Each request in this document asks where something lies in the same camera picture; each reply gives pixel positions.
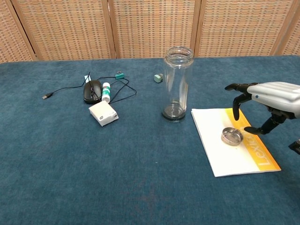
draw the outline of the wicker screen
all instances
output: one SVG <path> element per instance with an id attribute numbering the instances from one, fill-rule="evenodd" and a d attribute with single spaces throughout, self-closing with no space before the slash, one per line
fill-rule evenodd
<path id="1" fill-rule="evenodd" d="M 199 19 L 196 47 L 198 56 L 203 57 L 269 55 L 293 2 L 202 1 L 206 5 Z"/>
<path id="2" fill-rule="evenodd" d="M 195 0 L 109 0 L 117 57 L 163 57 L 191 45 Z"/>
<path id="3" fill-rule="evenodd" d="M 32 56 L 4 0 L 0 0 L 0 20 L 0 62 L 31 61 Z"/>
<path id="4" fill-rule="evenodd" d="M 284 55 L 300 55 L 300 19 L 288 40 L 285 49 L 283 51 Z"/>
<path id="5" fill-rule="evenodd" d="M 100 0 L 14 0 L 40 60 L 110 58 Z"/>

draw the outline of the small green object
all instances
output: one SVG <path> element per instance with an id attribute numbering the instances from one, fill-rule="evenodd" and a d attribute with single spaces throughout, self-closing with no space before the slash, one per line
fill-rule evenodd
<path id="1" fill-rule="evenodd" d="M 155 75 L 154 75 L 154 81 L 155 81 L 156 83 L 162 82 L 162 81 L 163 81 L 163 75 L 162 75 L 162 74 L 155 74 Z"/>
<path id="2" fill-rule="evenodd" d="M 124 73 L 119 73 L 115 75 L 116 80 L 124 78 Z"/>

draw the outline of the metal tin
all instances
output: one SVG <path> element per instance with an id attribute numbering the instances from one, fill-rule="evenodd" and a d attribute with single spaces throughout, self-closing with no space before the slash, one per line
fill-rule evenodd
<path id="1" fill-rule="evenodd" d="M 243 141 L 243 135 L 238 129 L 226 127 L 222 131 L 221 139 L 226 144 L 237 146 Z"/>

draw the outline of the black computer mouse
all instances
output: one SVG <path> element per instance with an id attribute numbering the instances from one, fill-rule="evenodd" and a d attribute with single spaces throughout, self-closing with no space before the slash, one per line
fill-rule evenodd
<path id="1" fill-rule="evenodd" d="M 96 104 L 101 101 L 102 85 L 98 80 L 92 80 L 85 84 L 83 99 L 87 104 Z"/>

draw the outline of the white glue stick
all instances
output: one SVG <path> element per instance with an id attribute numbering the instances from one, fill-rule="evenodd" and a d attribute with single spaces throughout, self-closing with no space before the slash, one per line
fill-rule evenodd
<path id="1" fill-rule="evenodd" d="M 109 103 L 111 101 L 111 86 L 105 82 L 102 85 L 102 101 Z"/>

